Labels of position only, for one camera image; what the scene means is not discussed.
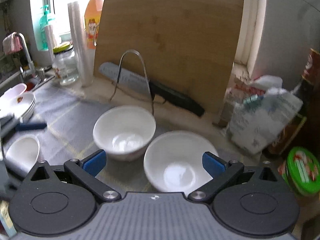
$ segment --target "orange bottle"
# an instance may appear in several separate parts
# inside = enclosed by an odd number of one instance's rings
[[[101,11],[104,0],[90,0],[84,13],[85,29],[87,32],[87,48],[95,49],[93,44],[94,33],[100,22]]]

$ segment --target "white bowl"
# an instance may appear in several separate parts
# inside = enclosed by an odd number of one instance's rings
[[[39,150],[40,143],[36,136],[22,136],[8,149],[6,165],[24,178],[38,160]]]
[[[15,118],[24,115],[35,103],[35,95],[32,92],[25,92],[11,99],[9,103],[1,109],[0,117],[14,114]]]
[[[100,116],[93,139],[111,158],[132,161],[144,154],[155,131],[156,120],[150,112],[138,106],[119,106]]]
[[[172,131],[150,143],[143,168],[150,183],[162,192],[184,192],[186,196],[212,177],[202,167],[202,155],[216,149],[205,138],[192,132]]]
[[[4,94],[0,97],[0,106],[3,107],[9,103],[12,98],[15,98],[21,95],[24,91],[26,91],[27,85],[24,83],[20,83],[15,85],[12,88],[9,88]]]

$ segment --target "stack of plates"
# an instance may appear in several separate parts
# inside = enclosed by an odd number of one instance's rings
[[[32,92],[25,92],[11,99],[9,103],[0,110],[0,118],[14,114],[16,119],[22,117],[23,121],[28,121],[33,114],[35,104],[35,95]]]

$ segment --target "metal screw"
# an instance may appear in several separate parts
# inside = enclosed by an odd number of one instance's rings
[[[150,197],[151,199],[153,199],[153,200],[157,200],[157,199],[159,199],[160,197],[158,196],[158,195],[153,195],[152,197]]]
[[[206,194],[202,191],[194,191],[190,194],[193,199],[200,200],[206,197]]]
[[[108,190],[108,191],[105,191],[102,196],[106,199],[115,199],[116,197],[118,197],[118,192],[115,192],[113,190]]]

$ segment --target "pink towel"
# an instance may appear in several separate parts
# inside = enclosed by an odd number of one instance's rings
[[[15,36],[15,34],[16,32],[11,33],[8,37],[4,38],[2,42],[3,50],[6,55],[22,50],[20,39],[18,36]]]

